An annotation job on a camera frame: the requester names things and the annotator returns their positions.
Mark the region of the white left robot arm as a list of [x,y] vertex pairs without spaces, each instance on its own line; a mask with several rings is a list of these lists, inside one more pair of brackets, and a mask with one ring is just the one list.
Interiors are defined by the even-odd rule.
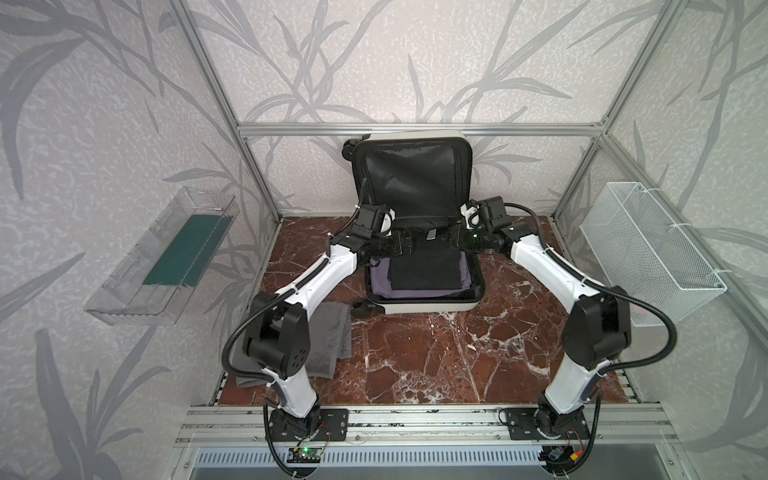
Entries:
[[226,340],[224,371],[240,379],[263,380],[280,398],[284,414],[304,421],[320,408],[305,368],[310,353],[309,321],[323,300],[360,263],[410,253],[413,241],[397,232],[395,211],[362,204],[346,224],[328,236],[325,250],[306,271],[275,293],[262,292]]

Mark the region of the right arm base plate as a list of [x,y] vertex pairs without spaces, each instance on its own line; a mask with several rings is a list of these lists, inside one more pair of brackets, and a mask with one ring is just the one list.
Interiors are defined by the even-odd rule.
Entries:
[[582,409],[560,415],[539,407],[512,407],[500,409],[497,418],[511,440],[590,439],[590,428]]

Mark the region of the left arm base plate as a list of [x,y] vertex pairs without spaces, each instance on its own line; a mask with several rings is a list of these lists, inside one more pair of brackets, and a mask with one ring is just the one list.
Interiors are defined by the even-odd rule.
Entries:
[[348,409],[320,407],[307,417],[298,418],[283,409],[275,409],[269,413],[267,426],[273,441],[342,442],[347,437],[349,415]]

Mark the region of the purple trousers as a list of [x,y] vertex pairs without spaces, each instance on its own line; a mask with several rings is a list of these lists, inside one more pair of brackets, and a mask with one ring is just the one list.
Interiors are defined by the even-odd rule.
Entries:
[[439,280],[436,276],[418,274],[416,279],[410,282],[412,288],[396,288],[390,279],[389,258],[371,263],[366,270],[367,282],[373,295],[384,299],[408,299],[408,298],[432,298],[447,297],[458,294],[472,288],[472,277],[469,264],[465,255],[455,265],[459,281],[454,288],[438,288]]

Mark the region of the black shirt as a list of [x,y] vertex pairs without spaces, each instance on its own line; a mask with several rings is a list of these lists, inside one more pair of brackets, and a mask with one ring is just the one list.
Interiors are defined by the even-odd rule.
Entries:
[[420,243],[412,254],[391,259],[390,279],[396,288],[412,288],[410,282],[418,274],[432,274],[441,278],[438,288],[451,289],[459,281],[454,267],[463,255],[461,250],[444,241]]

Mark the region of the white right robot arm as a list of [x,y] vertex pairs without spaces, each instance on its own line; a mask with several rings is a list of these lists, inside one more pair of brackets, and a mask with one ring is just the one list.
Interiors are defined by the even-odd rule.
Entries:
[[[677,328],[669,315],[619,286],[605,286],[578,270],[548,244],[541,221],[531,209],[497,196],[470,200],[460,212],[464,226],[458,246],[473,253],[493,250],[507,255],[545,286],[568,314],[561,334],[564,357],[538,400],[535,416],[546,436],[553,437],[557,429],[578,418],[608,373],[656,364],[677,346]],[[632,343],[633,306],[661,321],[666,341],[649,356],[616,362]]]

